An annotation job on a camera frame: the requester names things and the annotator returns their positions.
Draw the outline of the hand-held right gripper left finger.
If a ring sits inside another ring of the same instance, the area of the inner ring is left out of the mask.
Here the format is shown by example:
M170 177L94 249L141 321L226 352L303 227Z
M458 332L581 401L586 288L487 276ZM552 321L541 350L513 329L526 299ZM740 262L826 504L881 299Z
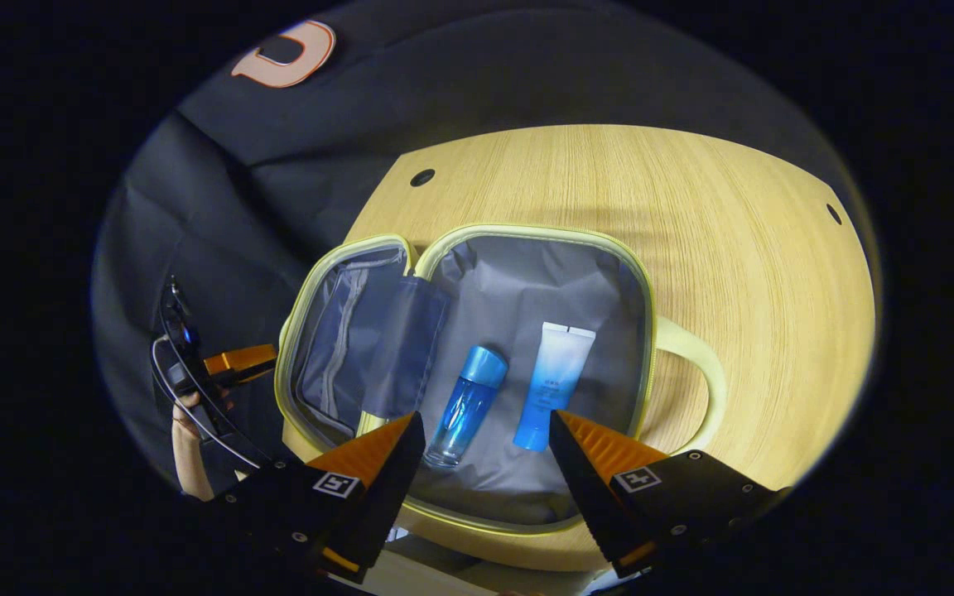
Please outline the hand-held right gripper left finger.
M213 499L224 534L304 578L359 582L375 566L426 450L409 412L302 463L277 461Z

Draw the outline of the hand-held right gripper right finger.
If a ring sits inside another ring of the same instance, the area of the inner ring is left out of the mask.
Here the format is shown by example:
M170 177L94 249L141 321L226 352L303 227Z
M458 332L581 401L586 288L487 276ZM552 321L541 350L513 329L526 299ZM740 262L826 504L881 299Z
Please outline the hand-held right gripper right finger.
M588 531L620 578L712 552L790 495L709 455L669 455L571 412L549 448Z

